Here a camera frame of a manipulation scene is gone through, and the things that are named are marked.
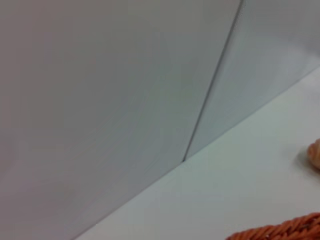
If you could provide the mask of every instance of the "white surface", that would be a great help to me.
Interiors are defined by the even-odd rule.
[[[319,0],[245,0],[188,156],[320,65]]]
[[[303,154],[319,124],[320,69],[77,240],[223,240],[320,211],[320,173]]]
[[[239,0],[0,1],[0,239],[70,240],[178,165]]]

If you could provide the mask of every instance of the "white wall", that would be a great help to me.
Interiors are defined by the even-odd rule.
[[[320,64],[319,0],[246,0],[190,157]]]
[[[177,166],[238,4],[2,0],[0,238],[74,238]]]

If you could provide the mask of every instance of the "orange wicker basket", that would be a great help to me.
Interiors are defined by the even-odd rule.
[[[226,240],[320,240],[320,212],[237,232]]]

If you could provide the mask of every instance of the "white shelf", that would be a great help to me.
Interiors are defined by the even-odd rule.
[[[109,215],[78,240],[223,240],[320,211],[320,69]]]

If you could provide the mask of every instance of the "orange object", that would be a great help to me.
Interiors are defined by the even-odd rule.
[[[297,217],[280,225],[238,232],[226,240],[320,240],[320,212]]]
[[[320,138],[308,147],[307,155],[311,164],[320,169]]]

